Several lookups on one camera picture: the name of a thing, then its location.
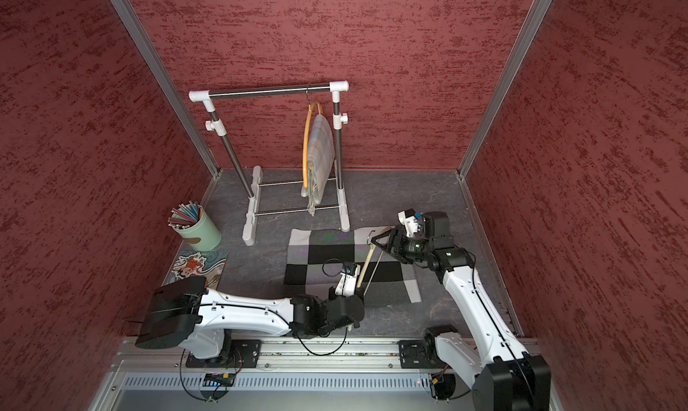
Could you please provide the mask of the cream plastic hanger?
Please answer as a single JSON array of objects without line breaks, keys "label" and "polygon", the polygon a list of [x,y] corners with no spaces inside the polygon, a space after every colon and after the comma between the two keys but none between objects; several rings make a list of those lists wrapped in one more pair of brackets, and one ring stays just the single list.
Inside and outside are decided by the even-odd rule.
[{"label": "cream plastic hanger", "polygon": [[[374,267],[372,269],[370,269],[371,262],[374,260],[374,255],[376,253],[378,254],[376,262],[374,263]],[[365,297],[366,292],[370,287],[371,281],[374,278],[374,275],[376,274],[379,263],[382,260],[382,257],[383,257],[382,250],[379,247],[377,247],[375,244],[370,244],[367,258],[365,258],[363,268],[361,269],[361,271],[358,275],[358,280],[357,280],[357,285],[356,285],[356,294],[359,297],[361,297],[361,298]]]}]

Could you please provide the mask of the blue plaid fringed scarf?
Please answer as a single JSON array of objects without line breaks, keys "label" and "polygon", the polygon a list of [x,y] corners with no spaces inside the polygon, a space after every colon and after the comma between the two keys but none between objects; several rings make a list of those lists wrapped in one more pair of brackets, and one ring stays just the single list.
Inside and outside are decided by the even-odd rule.
[{"label": "blue plaid fringed scarf", "polygon": [[322,203],[335,158],[333,131],[324,115],[315,115],[310,126],[308,144],[308,188],[302,185],[301,196],[308,198],[307,212],[315,215]]}]

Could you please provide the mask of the orange plastic hanger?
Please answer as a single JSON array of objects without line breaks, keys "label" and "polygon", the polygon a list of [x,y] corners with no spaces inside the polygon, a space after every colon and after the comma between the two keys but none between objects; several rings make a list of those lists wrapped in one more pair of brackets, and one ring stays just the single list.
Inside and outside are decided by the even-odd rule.
[{"label": "orange plastic hanger", "polygon": [[308,188],[307,160],[308,160],[308,144],[309,144],[309,138],[310,138],[310,126],[311,126],[311,122],[314,118],[314,115],[322,115],[322,113],[323,113],[323,108],[319,102],[315,101],[315,102],[312,102],[309,104],[308,112],[306,115],[306,124],[305,124],[304,139],[303,139],[303,151],[302,151],[302,178],[303,178],[303,187],[305,189]]}]

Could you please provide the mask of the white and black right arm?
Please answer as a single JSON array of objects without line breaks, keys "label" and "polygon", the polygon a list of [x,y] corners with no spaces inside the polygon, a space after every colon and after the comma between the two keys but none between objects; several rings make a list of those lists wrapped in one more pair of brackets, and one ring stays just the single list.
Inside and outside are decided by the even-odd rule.
[{"label": "white and black right arm", "polygon": [[404,264],[437,276],[467,324],[474,344],[438,327],[426,332],[426,351],[447,364],[468,387],[476,410],[548,410],[552,374],[507,327],[476,269],[473,254],[455,244],[446,213],[399,213],[399,226],[370,237],[371,244]]}]

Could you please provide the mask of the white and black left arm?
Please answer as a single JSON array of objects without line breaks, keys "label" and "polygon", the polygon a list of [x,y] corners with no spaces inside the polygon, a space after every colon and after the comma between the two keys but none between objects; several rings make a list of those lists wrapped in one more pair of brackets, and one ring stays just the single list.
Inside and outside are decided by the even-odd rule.
[{"label": "white and black left arm", "polygon": [[181,347],[198,360],[219,363],[229,359],[236,330],[299,340],[325,338],[358,326],[364,316],[364,301],[356,295],[266,300],[231,296],[206,287],[204,277],[189,277],[154,291],[135,345],[153,350]]}]

